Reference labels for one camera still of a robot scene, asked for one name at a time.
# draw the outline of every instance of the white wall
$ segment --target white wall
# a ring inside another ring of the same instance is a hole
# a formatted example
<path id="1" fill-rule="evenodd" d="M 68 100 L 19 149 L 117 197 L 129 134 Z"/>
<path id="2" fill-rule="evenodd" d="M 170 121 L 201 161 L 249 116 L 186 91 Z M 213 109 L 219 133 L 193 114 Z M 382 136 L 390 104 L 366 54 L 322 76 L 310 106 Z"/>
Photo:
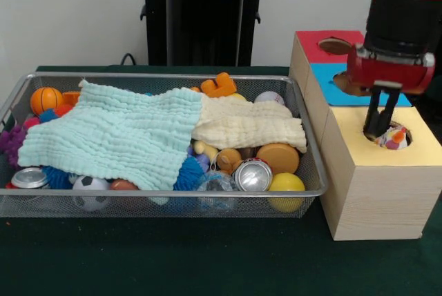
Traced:
<path id="1" fill-rule="evenodd" d="M 294 30 L 365 31 L 370 0 L 261 0 L 253 65 L 288 66 Z"/>
<path id="2" fill-rule="evenodd" d="M 0 0 L 0 101 L 38 65 L 146 62 L 144 0 Z M 294 30 L 365 27 L 369 0 L 261 0 L 253 65 L 289 65 Z"/>

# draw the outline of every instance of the yellow ball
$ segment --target yellow ball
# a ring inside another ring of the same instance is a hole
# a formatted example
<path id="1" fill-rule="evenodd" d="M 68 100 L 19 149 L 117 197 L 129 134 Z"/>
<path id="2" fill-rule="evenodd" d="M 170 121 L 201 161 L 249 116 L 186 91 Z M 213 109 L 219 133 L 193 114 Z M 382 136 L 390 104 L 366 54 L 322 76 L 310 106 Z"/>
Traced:
<path id="1" fill-rule="evenodd" d="M 235 98 L 238 98 L 238 99 L 242 99 L 243 101 L 246 101 L 244 96 L 242 96 L 242 95 L 240 95 L 240 94 L 238 94 L 236 92 L 234 94 L 232 94 L 232 95 L 229 95 L 229 97 L 235 97 Z"/>
<path id="2" fill-rule="evenodd" d="M 305 191 L 305 186 L 296 175 L 280 173 L 273 177 L 269 191 Z M 282 213 L 295 212 L 303 202 L 303 198 L 269 198 L 271 207 Z"/>

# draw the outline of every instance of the black cable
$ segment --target black cable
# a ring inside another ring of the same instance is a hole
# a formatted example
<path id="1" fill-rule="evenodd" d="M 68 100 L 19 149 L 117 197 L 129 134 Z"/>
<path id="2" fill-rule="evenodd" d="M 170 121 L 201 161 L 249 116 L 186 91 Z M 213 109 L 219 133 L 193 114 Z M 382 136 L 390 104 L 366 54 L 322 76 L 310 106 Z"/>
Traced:
<path id="1" fill-rule="evenodd" d="M 124 63 L 126 62 L 126 59 L 130 58 L 132 61 L 132 65 L 137 65 L 137 62 L 135 61 L 135 58 L 133 57 L 132 54 L 130 53 L 126 53 L 122 59 L 122 62 L 119 63 L 120 65 L 124 65 Z"/>

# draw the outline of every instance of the red box top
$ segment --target red box top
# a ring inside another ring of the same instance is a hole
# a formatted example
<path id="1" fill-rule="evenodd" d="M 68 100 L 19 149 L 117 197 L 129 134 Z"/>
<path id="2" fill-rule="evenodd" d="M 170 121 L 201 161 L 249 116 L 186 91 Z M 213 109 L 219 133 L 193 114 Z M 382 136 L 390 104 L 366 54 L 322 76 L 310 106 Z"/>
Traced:
<path id="1" fill-rule="evenodd" d="M 296 32 L 309 63 L 347 63 L 347 55 L 333 55 L 325 52 L 319 43 L 335 38 L 350 44 L 363 43 L 364 36 L 357 30 L 321 30 Z"/>

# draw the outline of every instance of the muslin towel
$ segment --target muslin towel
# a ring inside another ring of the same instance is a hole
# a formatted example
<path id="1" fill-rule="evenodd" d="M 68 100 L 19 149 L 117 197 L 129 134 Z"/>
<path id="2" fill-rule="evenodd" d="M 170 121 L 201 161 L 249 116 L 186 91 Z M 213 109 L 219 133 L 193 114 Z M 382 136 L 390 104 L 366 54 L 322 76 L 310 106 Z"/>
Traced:
<path id="1" fill-rule="evenodd" d="M 287 143 L 307 152 L 301 119 L 275 101 L 250 103 L 235 97 L 202 95 L 201 117 L 192 138 L 215 148 L 249 148 Z"/>
<path id="2" fill-rule="evenodd" d="M 172 190 L 202 95 L 183 88 L 148 97 L 86 80 L 80 86 L 79 102 L 69 113 L 30 128 L 19 165 Z"/>

